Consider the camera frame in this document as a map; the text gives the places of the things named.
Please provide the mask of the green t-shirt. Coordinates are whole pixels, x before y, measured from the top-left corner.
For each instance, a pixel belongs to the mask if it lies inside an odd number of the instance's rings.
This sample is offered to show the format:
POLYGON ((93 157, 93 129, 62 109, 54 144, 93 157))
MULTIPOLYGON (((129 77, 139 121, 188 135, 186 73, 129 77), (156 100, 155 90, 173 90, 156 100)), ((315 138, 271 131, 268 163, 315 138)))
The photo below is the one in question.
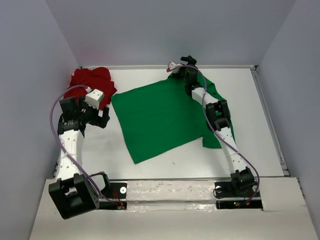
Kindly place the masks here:
POLYGON ((182 78, 167 79, 111 97, 128 152, 135 164, 191 141, 220 149, 200 103, 186 94, 182 78))

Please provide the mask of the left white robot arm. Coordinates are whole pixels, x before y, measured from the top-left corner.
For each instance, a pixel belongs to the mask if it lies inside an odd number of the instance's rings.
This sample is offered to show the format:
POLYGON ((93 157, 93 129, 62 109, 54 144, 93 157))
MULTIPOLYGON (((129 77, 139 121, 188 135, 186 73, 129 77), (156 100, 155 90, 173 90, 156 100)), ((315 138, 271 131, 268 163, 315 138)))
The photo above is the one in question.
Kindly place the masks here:
POLYGON ((53 134, 60 146, 56 181, 48 192, 64 220, 97 210, 100 199, 111 191, 110 181, 104 172, 98 172, 102 180, 94 181, 82 167, 82 147, 87 125, 104 129, 110 120, 109 107, 99 110, 84 97, 68 97, 59 100, 62 114, 53 134))

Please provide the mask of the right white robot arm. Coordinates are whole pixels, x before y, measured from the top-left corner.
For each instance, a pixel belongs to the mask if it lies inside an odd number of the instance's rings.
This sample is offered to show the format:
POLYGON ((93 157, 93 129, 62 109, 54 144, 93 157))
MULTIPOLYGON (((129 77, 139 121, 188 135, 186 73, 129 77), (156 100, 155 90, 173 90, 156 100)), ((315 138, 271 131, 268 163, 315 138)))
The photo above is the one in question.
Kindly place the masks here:
POLYGON ((218 140, 229 164, 231 180, 225 183, 226 186, 216 186, 213 193, 217 199, 229 195, 244 197, 244 203, 248 204, 259 191, 260 177, 257 169, 237 147, 228 103, 208 93, 207 79, 196 67, 197 61, 192 56, 183 56, 180 60, 185 63, 171 60, 166 71, 181 77, 185 82, 186 94, 201 105, 207 127, 218 140))

